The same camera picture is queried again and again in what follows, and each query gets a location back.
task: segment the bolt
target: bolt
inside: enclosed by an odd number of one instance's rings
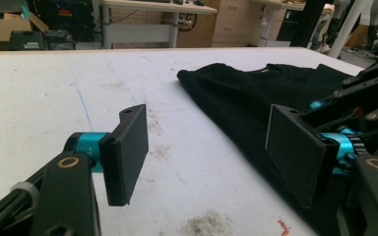
[[[367,117],[367,119],[369,119],[369,120],[374,120],[374,119],[376,119],[377,114],[376,114],[376,113],[370,113],[370,114],[368,114],[366,117]]]
[[[333,95],[334,97],[341,97],[343,95],[343,92],[341,90],[335,90]]]

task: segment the white table surface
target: white table surface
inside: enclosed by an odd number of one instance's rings
[[[146,103],[150,151],[131,204],[108,206],[94,174],[103,235],[281,235],[280,219],[290,235],[314,235],[176,78],[216,62],[361,70],[299,48],[1,52],[0,199],[72,133],[111,132],[120,110]]]

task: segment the screw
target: screw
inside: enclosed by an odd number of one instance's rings
[[[367,117],[367,119],[369,119],[369,120],[374,120],[374,119],[376,119],[377,114],[376,114],[376,113],[370,113],[370,114],[368,114],[366,117]]]

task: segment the black cable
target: black cable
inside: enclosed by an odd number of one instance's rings
[[[117,23],[117,22],[120,22],[120,21],[124,21],[125,19],[131,17],[132,15],[134,15],[134,14],[135,14],[136,12],[138,12],[138,11],[139,11],[139,10],[135,10],[134,12],[128,14],[128,16],[126,16],[126,17],[124,17],[124,18],[122,18],[122,19],[119,19],[119,20],[113,21],[113,22],[111,22],[111,23],[113,24],[113,23]]]

